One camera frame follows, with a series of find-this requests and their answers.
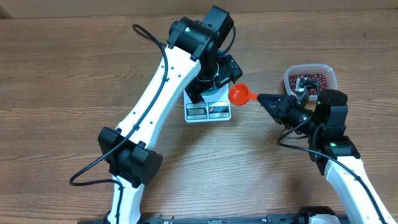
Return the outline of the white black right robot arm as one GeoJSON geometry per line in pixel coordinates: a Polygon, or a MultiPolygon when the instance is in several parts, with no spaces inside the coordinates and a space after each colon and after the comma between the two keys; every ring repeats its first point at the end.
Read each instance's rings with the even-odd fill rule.
{"type": "Polygon", "coordinates": [[[394,223],[364,170],[361,155],[345,135],[348,97],[338,90],[320,92],[314,110],[294,96],[260,94],[261,106],[289,133],[308,136],[309,153],[321,175],[333,187],[351,223],[394,223]]]}

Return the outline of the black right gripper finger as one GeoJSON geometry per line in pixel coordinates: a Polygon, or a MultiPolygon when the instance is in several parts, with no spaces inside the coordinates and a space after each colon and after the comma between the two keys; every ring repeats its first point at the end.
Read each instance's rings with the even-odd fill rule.
{"type": "Polygon", "coordinates": [[[271,118],[275,122],[281,122],[284,114],[280,113],[279,109],[280,101],[263,101],[261,102],[262,107],[269,113],[271,118]]]}
{"type": "Polygon", "coordinates": [[[279,103],[287,103],[288,105],[292,103],[292,97],[289,95],[281,95],[281,94],[259,94],[257,97],[258,102],[261,104],[276,104],[279,103]]]}

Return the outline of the orange scoop blue handle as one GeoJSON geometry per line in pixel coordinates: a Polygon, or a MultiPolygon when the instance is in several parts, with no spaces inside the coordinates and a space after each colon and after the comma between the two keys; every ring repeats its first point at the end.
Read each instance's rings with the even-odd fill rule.
{"type": "Polygon", "coordinates": [[[228,92],[228,99],[235,106],[243,106],[250,100],[257,100],[258,96],[257,93],[252,93],[243,83],[234,85],[228,92]]]}

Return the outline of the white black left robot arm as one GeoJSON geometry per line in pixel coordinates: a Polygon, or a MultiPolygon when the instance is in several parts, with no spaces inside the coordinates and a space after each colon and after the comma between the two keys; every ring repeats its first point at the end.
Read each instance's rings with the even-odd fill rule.
{"type": "Polygon", "coordinates": [[[143,95],[115,129],[103,128],[98,136],[114,185],[106,223],[140,220],[144,187],[163,160],[154,151],[157,138],[180,97],[188,123],[231,118],[228,85],[243,73],[221,45],[235,32],[229,16],[207,16],[202,21],[184,17],[172,24],[160,65],[143,95]]]}

